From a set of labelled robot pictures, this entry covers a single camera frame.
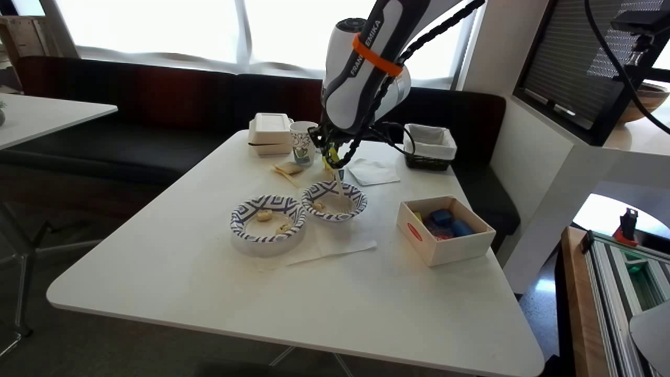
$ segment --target white box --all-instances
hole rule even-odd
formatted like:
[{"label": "white box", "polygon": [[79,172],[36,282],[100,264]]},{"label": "white box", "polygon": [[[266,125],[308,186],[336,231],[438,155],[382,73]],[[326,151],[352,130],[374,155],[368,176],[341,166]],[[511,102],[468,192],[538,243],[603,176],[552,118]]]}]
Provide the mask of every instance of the white box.
[{"label": "white box", "polygon": [[455,162],[456,141],[449,129],[425,126],[425,125],[406,125],[402,136],[402,150],[428,159]]},{"label": "white box", "polygon": [[287,155],[294,150],[292,118],[285,113],[255,113],[249,121],[249,147],[259,155]]},{"label": "white box", "polygon": [[[450,210],[455,218],[469,224],[475,232],[453,240],[438,240],[421,221],[424,216],[437,210]],[[402,201],[399,215],[399,229],[419,252],[425,266],[441,266],[460,260],[483,259],[489,252],[493,240],[497,238],[497,231],[491,224],[487,224],[477,215],[468,210],[455,197]]]}]

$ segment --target dark bench seat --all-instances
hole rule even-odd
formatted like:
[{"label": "dark bench seat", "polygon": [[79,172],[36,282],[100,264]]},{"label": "dark bench seat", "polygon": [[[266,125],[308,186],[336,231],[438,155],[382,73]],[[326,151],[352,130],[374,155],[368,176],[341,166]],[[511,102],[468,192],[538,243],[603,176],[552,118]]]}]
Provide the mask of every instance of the dark bench seat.
[{"label": "dark bench seat", "polygon": [[[28,94],[114,103],[120,111],[2,151],[2,166],[156,190],[179,181],[248,129],[259,111],[321,118],[318,81],[45,58],[23,60],[19,75]],[[460,146],[455,172],[473,210],[499,231],[494,247],[520,226],[520,215],[491,168],[504,118],[500,96],[417,89],[388,115],[399,125],[450,129]]]}]

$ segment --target patterned bowl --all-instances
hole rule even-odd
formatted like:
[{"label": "patterned bowl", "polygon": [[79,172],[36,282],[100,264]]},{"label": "patterned bowl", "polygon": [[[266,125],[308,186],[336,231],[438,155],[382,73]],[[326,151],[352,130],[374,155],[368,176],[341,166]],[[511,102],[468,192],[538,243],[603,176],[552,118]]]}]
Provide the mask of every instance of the patterned bowl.
[{"label": "patterned bowl", "polygon": [[305,238],[305,226],[305,215],[294,197],[255,197],[231,216],[234,247],[252,257],[278,257],[294,249]]},{"label": "patterned bowl", "polygon": [[367,205],[368,201],[357,186],[341,182],[339,190],[337,181],[310,186],[310,192],[301,200],[305,213],[323,223],[349,223],[357,218]]}]

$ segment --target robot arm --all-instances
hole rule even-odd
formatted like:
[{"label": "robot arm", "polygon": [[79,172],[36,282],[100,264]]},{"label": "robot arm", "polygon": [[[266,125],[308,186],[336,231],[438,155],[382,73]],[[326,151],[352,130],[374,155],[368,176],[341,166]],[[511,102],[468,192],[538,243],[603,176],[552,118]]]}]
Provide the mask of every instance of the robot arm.
[{"label": "robot arm", "polygon": [[[343,143],[361,139],[375,120],[405,102],[410,90],[410,79],[402,68],[401,54],[421,29],[460,2],[378,0],[368,20],[337,23],[327,58],[326,120],[318,136],[315,136],[327,159],[333,147],[337,151]],[[392,85],[382,102],[379,94],[388,81]]]}]

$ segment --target white cardboard box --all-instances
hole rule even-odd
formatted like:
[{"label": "white cardboard box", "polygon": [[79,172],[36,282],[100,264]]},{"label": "white cardboard box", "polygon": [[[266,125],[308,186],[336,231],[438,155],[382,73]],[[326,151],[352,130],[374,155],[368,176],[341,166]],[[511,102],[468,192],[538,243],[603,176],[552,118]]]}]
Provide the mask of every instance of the white cardboard box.
[{"label": "white cardboard box", "polygon": [[294,147],[292,125],[285,113],[255,113],[249,121],[249,146],[259,155],[287,155]]},{"label": "white cardboard box", "polygon": [[[453,240],[434,238],[434,232],[424,224],[419,215],[428,216],[437,210],[450,210],[453,216],[469,224],[475,231],[475,236]],[[399,229],[414,243],[425,266],[441,266],[460,260],[481,259],[489,252],[493,240],[497,238],[497,231],[491,224],[487,224],[477,215],[468,210],[455,197],[402,201],[399,215]]]}]

